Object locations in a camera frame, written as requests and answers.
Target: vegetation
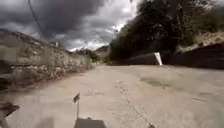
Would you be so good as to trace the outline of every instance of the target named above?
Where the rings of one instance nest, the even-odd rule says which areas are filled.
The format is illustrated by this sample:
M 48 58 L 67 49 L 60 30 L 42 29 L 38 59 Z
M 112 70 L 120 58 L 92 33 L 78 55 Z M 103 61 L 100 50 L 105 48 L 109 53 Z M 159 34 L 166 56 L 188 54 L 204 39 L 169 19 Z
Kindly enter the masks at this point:
M 121 60 L 155 51 L 175 53 L 177 46 L 194 44 L 197 34 L 222 27 L 217 12 L 220 8 L 214 9 L 210 0 L 143 0 L 136 18 L 111 42 L 109 58 Z
M 93 62 L 100 61 L 100 57 L 95 52 L 93 52 L 89 49 L 86 49 L 86 48 L 77 50 L 75 53 L 80 54 L 80 55 L 86 55 L 89 58 L 91 58 Z
M 108 58 L 108 53 L 109 53 L 109 46 L 102 46 L 98 48 L 97 50 L 94 51 L 98 57 L 100 58 L 100 61 L 104 64 L 109 64 L 109 58 Z

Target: cloud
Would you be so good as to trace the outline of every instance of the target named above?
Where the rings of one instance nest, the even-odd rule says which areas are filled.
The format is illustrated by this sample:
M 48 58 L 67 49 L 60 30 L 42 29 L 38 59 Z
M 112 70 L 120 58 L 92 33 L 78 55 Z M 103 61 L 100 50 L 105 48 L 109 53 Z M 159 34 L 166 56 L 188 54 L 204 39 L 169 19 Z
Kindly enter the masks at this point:
M 129 0 L 31 0 L 31 3 L 43 34 L 68 49 L 109 43 L 114 29 L 120 29 L 136 11 Z M 27 0 L 0 0 L 0 27 L 33 36 L 38 32 Z

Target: small flag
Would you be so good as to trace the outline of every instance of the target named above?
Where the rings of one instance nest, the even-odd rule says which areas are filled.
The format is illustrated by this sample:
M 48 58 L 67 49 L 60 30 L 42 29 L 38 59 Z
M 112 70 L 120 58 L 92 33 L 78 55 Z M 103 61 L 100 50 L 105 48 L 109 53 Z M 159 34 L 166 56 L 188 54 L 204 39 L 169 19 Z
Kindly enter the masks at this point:
M 73 102 L 76 103 L 80 99 L 80 94 L 74 97 Z

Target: stone wall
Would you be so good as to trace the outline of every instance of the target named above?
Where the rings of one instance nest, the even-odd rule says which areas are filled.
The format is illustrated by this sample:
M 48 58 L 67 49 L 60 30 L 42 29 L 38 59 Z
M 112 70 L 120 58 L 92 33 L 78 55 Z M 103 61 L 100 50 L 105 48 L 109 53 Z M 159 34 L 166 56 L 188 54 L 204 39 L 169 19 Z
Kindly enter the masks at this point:
M 171 57 L 170 65 L 224 69 L 224 43 L 201 47 Z
M 21 33 L 0 31 L 0 89 L 90 69 L 91 59 Z
M 123 60 L 121 63 L 125 65 L 157 65 L 157 60 L 154 53 L 148 53 Z

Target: road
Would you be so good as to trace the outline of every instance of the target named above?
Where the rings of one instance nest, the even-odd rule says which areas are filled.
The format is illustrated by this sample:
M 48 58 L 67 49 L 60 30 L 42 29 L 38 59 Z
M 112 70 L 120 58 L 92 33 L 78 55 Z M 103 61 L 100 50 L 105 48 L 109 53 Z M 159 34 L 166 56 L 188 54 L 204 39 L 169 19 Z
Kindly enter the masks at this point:
M 99 66 L 8 94 L 11 128 L 224 128 L 224 72 Z M 79 117 L 73 97 L 80 93 Z

